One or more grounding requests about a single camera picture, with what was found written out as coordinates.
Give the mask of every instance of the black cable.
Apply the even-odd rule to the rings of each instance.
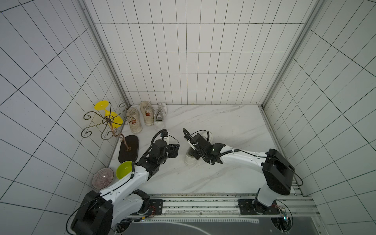
[[[199,131],[206,131],[206,133],[208,134],[208,137],[206,138],[206,141],[209,141],[209,131],[207,131],[207,130],[198,130],[198,131],[196,131],[196,132],[193,132],[192,135],[193,135],[193,134],[196,134],[196,133],[199,132]]]
[[[267,157],[261,157],[261,156],[254,155],[252,153],[249,153],[249,152],[246,152],[246,151],[243,151],[243,150],[240,150],[240,149],[239,149],[239,151],[243,152],[243,153],[248,153],[249,155],[252,155],[252,156],[255,156],[255,157],[258,157],[258,158],[267,158]]]
[[[179,140],[177,140],[175,137],[173,137],[173,136],[171,136],[171,135],[168,135],[168,136],[174,138],[174,139],[177,141],[177,143],[180,145]]]
[[[291,168],[289,168],[293,173],[294,173],[294,175],[296,175],[299,179],[300,179],[300,181],[302,182],[302,184],[298,184],[297,186],[302,186],[303,185],[303,180],[301,179],[301,177],[300,176],[298,176],[298,174],[297,173],[295,173]]]
[[[281,202],[280,200],[278,200],[278,199],[276,199],[277,201],[279,201],[280,203],[282,203],[287,209],[288,209],[288,211],[290,212],[290,214],[291,214],[291,226],[290,226],[290,228],[289,228],[289,230],[287,230],[287,232],[288,231],[290,231],[291,230],[291,228],[293,227],[293,224],[294,224],[294,218],[293,218],[293,214],[291,213],[291,210],[288,208],[288,206],[286,206],[286,204],[285,203],[283,203],[283,202]]]
[[[100,196],[101,196],[101,197],[104,197],[105,195],[110,194],[112,191],[115,191],[115,190],[117,190],[118,188],[120,188],[121,186],[123,186],[124,184],[128,183],[128,181],[130,181],[132,178],[133,178],[133,176],[131,176],[129,180],[127,180],[125,183],[123,183],[122,185],[120,185],[120,186],[117,187],[116,189],[113,189],[113,190],[109,191],[108,193],[106,193],[106,194],[104,194],[104,195],[100,195]],[[68,223],[69,223],[69,219],[70,219],[70,218],[73,216],[73,214],[74,214],[76,211],[78,211],[81,207],[83,207],[83,206],[85,206],[86,204],[88,204],[89,202],[92,202],[92,201],[95,201],[95,200],[99,200],[99,197],[96,197],[96,198],[94,198],[93,200],[90,200],[90,201],[88,201],[87,203],[81,205],[81,206],[78,207],[75,211],[73,211],[73,213],[68,217],[67,222],[66,222],[66,224],[65,224],[65,230],[66,230],[66,232],[67,232],[68,234],[70,234],[70,235],[75,235],[75,234],[72,234],[72,233],[70,233],[70,232],[68,231]]]

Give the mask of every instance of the shoe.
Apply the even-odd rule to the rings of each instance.
[[[154,115],[154,126],[156,130],[165,129],[165,117],[167,115],[167,105],[165,102],[161,102],[158,105]]]
[[[149,101],[142,101],[140,104],[140,110],[144,116],[144,122],[147,126],[154,125],[154,109]]]
[[[132,133],[140,133],[142,131],[142,126],[140,122],[140,113],[138,112],[138,110],[134,107],[130,107],[127,110],[127,116],[131,118],[129,127]]]

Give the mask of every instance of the marble floor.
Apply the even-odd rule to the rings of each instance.
[[[157,132],[154,126],[146,126],[141,117],[143,130],[139,138],[138,158],[147,150],[151,138]],[[184,163],[189,145],[182,129],[190,133],[208,130],[212,143],[223,143],[234,148],[267,152],[275,145],[266,128],[257,105],[168,105],[166,129],[180,142],[179,155],[167,159],[159,171],[140,189],[146,193],[256,193],[265,183],[262,174],[245,167],[218,164],[209,165],[202,159],[194,166]],[[123,129],[125,136],[132,135],[130,128]],[[116,172],[120,165],[118,143],[109,167]]]

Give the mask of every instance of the black panel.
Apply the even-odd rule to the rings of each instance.
[[[266,210],[263,210],[262,213],[260,213],[260,208],[255,208],[254,204],[252,203],[253,199],[239,199],[239,209],[241,215],[279,215],[279,210],[276,207],[268,207]]]

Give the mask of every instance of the green bowl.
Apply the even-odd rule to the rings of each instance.
[[[116,177],[122,179],[124,176],[132,172],[132,161],[126,161],[120,164],[116,170]]]

